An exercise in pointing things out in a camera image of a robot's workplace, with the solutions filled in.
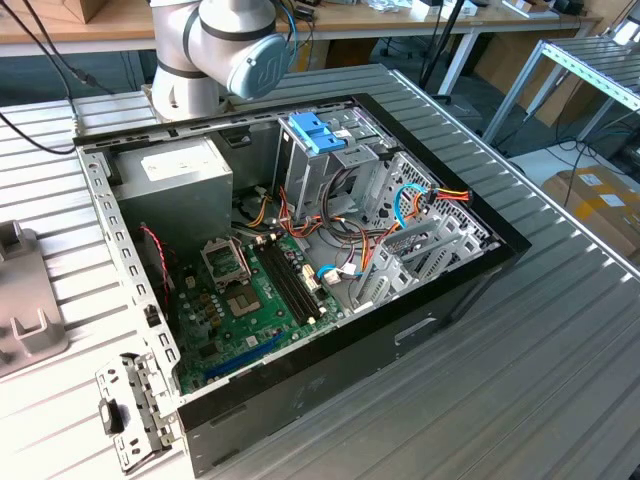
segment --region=metal bracket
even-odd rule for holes
[[[0,223],[0,377],[67,345],[35,232]]]
[[[170,397],[151,353],[121,355],[98,370],[96,380],[104,431],[115,435],[113,443],[125,474],[161,456],[181,437],[177,415],[160,416],[159,402]]]

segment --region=metal shelf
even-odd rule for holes
[[[621,47],[607,37],[541,40],[487,127],[482,137],[485,142],[493,141],[543,57],[590,83],[611,100],[620,102],[630,110],[640,109],[640,50],[636,44]],[[559,71],[554,70],[550,79],[553,80],[557,74]],[[543,89],[552,84],[553,81],[548,80]],[[595,121],[590,123],[580,138],[589,133],[606,109],[598,112]]]

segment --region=motherboard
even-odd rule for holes
[[[172,272],[183,394],[343,318],[290,236],[216,243]]]

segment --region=blue drive bracket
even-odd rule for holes
[[[329,124],[322,122],[315,113],[307,112],[291,115],[289,122],[295,132],[300,135],[314,153],[340,150],[347,145],[347,142],[331,133]]]

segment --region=table leg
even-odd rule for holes
[[[581,142],[585,139],[587,135],[591,133],[591,130],[598,124],[602,117],[609,111],[609,109],[613,106],[616,101],[613,98],[608,98],[604,105],[600,107],[600,110],[589,120],[589,123],[582,129],[582,131],[578,134],[578,141]]]
[[[462,36],[462,41],[458,46],[458,50],[456,51],[455,56],[453,57],[453,61],[451,65],[449,65],[449,70],[447,70],[447,74],[442,80],[442,84],[440,85],[440,89],[438,90],[438,95],[450,95],[453,90],[458,77],[460,76],[460,72],[464,67],[464,64],[467,62],[469,55],[471,54],[471,50],[473,50],[473,46],[478,39],[479,33],[465,33]]]
[[[491,123],[489,124],[489,126],[487,127],[487,130],[484,132],[484,135],[482,136],[482,139],[486,143],[490,144],[495,138],[495,136],[498,134],[498,132],[500,131],[500,127],[502,127],[502,124],[507,118],[507,115],[509,115],[509,112],[511,112],[511,109],[513,108],[514,104],[518,100],[518,97],[524,90],[524,87],[527,85],[527,82],[529,81],[529,77],[535,71],[536,67],[538,66],[538,63],[540,63],[540,59],[542,58],[543,45],[544,45],[544,41],[540,40],[536,45],[536,48],[533,49],[533,52],[531,53],[529,60],[527,60],[527,63],[524,64],[524,67],[518,74],[518,78],[516,78],[515,82],[513,82],[513,86],[511,87],[511,90],[509,90],[509,93],[507,93],[507,96],[504,97],[504,100],[502,101],[500,108],[498,108],[498,111],[493,116]]]
[[[593,25],[591,24],[582,25],[576,32],[574,38],[586,37],[592,28]],[[553,67],[553,70],[551,70],[551,73],[542,84],[542,87],[540,87],[540,90],[538,90],[538,93],[535,97],[533,97],[533,100],[531,100],[531,103],[527,107],[527,113],[531,113],[540,104],[540,102],[543,102],[547,98],[547,94],[554,87],[554,85],[558,81],[558,78],[560,77],[560,73],[563,70],[564,67],[561,67],[560,65],[556,65],[555,67]]]

